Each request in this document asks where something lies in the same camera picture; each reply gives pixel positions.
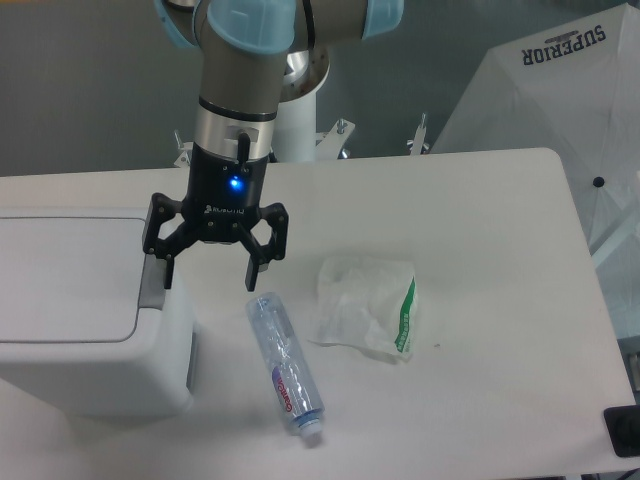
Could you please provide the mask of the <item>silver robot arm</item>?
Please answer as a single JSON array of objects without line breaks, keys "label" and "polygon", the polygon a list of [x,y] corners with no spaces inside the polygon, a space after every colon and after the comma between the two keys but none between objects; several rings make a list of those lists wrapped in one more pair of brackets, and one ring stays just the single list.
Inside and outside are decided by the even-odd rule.
[{"label": "silver robot arm", "polygon": [[390,32],[401,1],[157,1],[168,37],[203,55],[187,192],[152,195],[142,238],[171,289],[176,257],[196,242],[241,243],[245,285],[286,255],[288,213],[261,206],[288,55]]}]

